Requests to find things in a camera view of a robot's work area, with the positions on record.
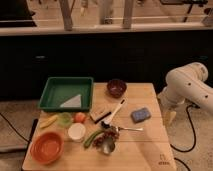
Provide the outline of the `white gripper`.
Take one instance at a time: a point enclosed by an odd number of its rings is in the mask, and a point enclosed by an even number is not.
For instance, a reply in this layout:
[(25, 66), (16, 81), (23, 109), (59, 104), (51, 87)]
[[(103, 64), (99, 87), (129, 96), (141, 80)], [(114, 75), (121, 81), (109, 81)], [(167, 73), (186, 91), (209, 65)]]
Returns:
[(166, 113), (170, 111), (165, 116), (165, 125), (169, 126), (176, 117), (176, 112), (173, 110), (177, 107), (177, 103), (175, 101), (168, 99), (165, 96), (161, 96), (159, 100), (162, 112)]

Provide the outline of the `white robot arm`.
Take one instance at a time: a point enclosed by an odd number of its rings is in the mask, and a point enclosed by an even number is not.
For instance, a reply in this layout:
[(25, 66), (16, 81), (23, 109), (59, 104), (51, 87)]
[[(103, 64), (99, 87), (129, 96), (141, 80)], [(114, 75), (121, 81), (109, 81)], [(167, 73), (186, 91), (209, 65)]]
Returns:
[(213, 88), (205, 84), (207, 78), (208, 70), (199, 62), (172, 69), (167, 73), (166, 86), (157, 95), (165, 126), (171, 124), (176, 116), (175, 108), (186, 99), (213, 114)]

